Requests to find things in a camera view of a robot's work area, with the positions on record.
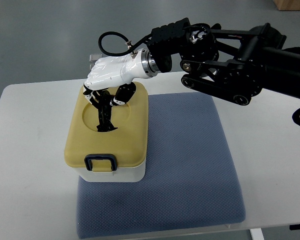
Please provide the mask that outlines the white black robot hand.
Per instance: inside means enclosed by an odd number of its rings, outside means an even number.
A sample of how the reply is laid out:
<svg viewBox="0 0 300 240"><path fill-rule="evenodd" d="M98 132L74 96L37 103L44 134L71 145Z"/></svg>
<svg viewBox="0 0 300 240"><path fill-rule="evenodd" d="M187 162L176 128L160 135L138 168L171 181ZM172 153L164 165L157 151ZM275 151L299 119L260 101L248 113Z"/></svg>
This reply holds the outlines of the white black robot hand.
<svg viewBox="0 0 300 240"><path fill-rule="evenodd" d="M155 77L159 69L146 48L135 55L108 56L98 59L83 84L87 101L100 110L103 105L121 106L134 95L134 79Z"/></svg>

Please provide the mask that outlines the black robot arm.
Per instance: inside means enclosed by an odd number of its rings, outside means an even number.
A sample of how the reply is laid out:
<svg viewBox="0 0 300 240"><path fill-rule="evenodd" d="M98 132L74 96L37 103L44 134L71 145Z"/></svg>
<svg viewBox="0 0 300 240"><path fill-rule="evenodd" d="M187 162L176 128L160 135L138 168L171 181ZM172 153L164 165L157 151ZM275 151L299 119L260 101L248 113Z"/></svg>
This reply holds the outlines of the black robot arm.
<svg viewBox="0 0 300 240"><path fill-rule="evenodd" d="M163 73L179 54L185 87L246 106L263 89L300 99L300 47L284 48L286 39L269 23L226 30L184 18L152 29L139 44Z"/></svg>

